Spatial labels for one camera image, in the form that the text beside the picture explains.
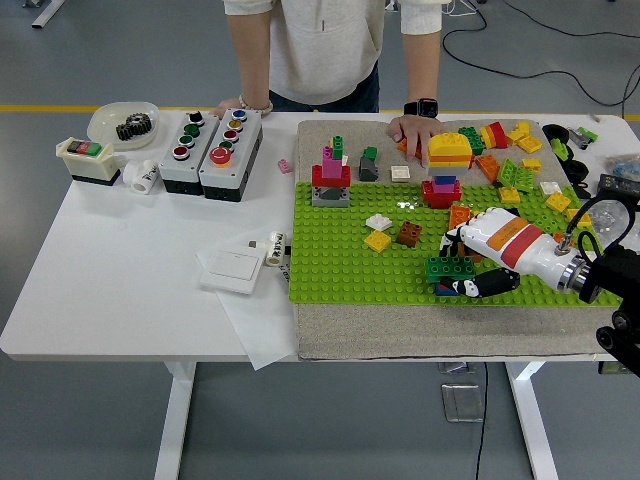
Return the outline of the person's right hand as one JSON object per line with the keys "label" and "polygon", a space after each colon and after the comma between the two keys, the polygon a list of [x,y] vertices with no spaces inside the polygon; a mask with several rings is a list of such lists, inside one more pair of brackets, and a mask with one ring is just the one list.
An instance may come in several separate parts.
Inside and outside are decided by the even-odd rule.
{"label": "person's right hand", "polygon": [[209,113],[211,115],[217,116],[219,119],[222,119],[227,110],[238,110],[247,108],[246,103],[240,99],[240,97],[229,98],[221,101],[216,107],[211,109]]}

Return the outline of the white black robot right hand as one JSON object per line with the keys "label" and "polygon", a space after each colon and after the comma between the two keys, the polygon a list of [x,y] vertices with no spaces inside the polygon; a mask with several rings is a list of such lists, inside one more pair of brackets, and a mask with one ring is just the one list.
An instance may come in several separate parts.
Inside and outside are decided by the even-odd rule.
{"label": "white black robot right hand", "polygon": [[485,298],[516,289],[522,274],[533,274],[550,288],[565,293],[586,264],[577,249],[559,244],[548,233],[503,208],[491,207],[444,234],[441,253],[462,243],[498,267],[473,278],[443,277],[446,288],[471,298]]}

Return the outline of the person's left hand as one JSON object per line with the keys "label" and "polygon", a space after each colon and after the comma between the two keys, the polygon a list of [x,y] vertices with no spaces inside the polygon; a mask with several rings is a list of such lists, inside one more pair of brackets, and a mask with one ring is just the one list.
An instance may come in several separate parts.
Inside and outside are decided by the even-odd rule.
{"label": "person's left hand", "polygon": [[420,161],[428,165],[428,144],[430,139],[443,132],[443,126],[437,119],[415,115],[402,115],[394,118],[388,125],[387,134],[395,143],[406,140],[406,160]]}

